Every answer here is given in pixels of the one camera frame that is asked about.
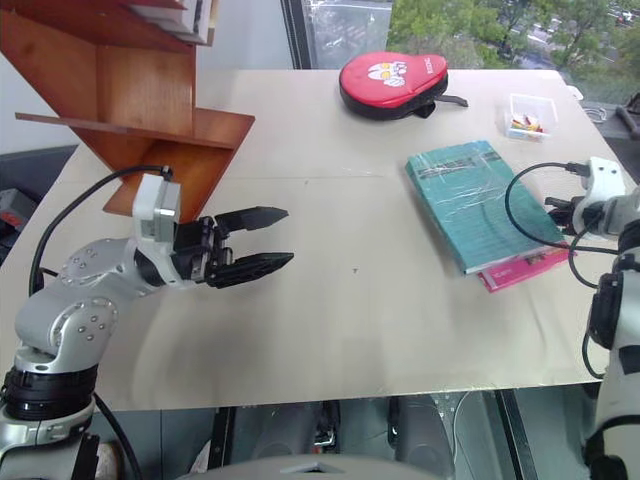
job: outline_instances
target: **book cover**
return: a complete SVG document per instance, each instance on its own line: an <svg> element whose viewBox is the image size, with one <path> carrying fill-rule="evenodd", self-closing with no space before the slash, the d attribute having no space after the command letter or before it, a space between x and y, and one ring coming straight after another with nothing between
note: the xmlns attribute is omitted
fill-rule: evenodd
<svg viewBox="0 0 640 480"><path fill-rule="evenodd" d="M486 141L414 155L407 173L466 274L547 247L518 232L507 217L504 195L511 168ZM564 240L547 212L518 182L513 215L529 232L551 242Z"/></svg>
<svg viewBox="0 0 640 480"><path fill-rule="evenodd" d="M544 273L565 262L568 256L568 250L549 247L542 253L516 257L495 267L489 267L478 273L478 277L487 290L493 293Z"/></svg>

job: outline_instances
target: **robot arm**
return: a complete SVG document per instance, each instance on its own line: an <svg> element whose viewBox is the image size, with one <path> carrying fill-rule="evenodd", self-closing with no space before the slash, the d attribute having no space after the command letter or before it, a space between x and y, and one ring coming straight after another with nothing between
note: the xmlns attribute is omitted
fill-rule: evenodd
<svg viewBox="0 0 640 480"><path fill-rule="evenodd" d="M589 314L589 336L610 351L600 387L596 433L585 449L595 479L640 478L640 187L625 195L620 167L593 157L584 170L584 197L547 199L568 233L593 225L590 238L618 241L611 273L601 276Z"/></svg>
<svg viewBox="0 0 640 480"><path fill-rule="evenodd" d="M255 207L219 215L215 222L203 217L179 225L180 186L145 174L133 207L135 237L81 248L18 313L21 345L0 401L0 478L12 471L8 452L24 458L24 447L83 437L95 406L98 364L134 300L164 285L225 288L278 270L293 254L262 253L234 262L225 241L230 232L267 227L286 216L284 210ZM81 448L82 442L74 445Z"/></svg>

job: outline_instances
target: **wooden bookshelf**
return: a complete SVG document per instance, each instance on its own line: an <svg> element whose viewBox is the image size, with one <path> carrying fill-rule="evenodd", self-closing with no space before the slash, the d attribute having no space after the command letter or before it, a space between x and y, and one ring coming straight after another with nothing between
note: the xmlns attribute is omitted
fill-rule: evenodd
<svg viewBox="0 0 640 480"><path fill-rule="evenodd" d="M146 22L130 4L175 0L0 0L0 50L58 117L111 169L170 165L181 221L197 217L254 117L195 107L193 44ZM128 215L141 176L105 210Z"/></svg>

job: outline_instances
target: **green book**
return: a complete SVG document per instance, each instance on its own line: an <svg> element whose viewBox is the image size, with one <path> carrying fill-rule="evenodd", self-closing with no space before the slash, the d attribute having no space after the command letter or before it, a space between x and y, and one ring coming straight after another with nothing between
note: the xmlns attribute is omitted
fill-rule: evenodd
<svg viewBox="0 0 640 480"><path fill-rule="evenodd" d="M412 156L406 170L464 273L548 248L522 235L509 221L504 195L514 175L488 142ZM520 182L511 192L511 205L514 217L527 231L550 242L564 241L553 220Z"/></svg>

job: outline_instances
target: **red bag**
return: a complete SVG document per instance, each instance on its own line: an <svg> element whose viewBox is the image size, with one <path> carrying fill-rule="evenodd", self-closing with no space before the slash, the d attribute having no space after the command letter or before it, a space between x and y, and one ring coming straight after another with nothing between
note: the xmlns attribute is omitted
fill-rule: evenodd
<svg viewBox="0 0 640 480"><path fill-rule="evenodd" d="M427 118L434 100L466 105L458 97L441 97L447 89L447 61L439 55L372 52L354 58L340 72L340 94L349 109L375 120L412 113Z"/></svg>

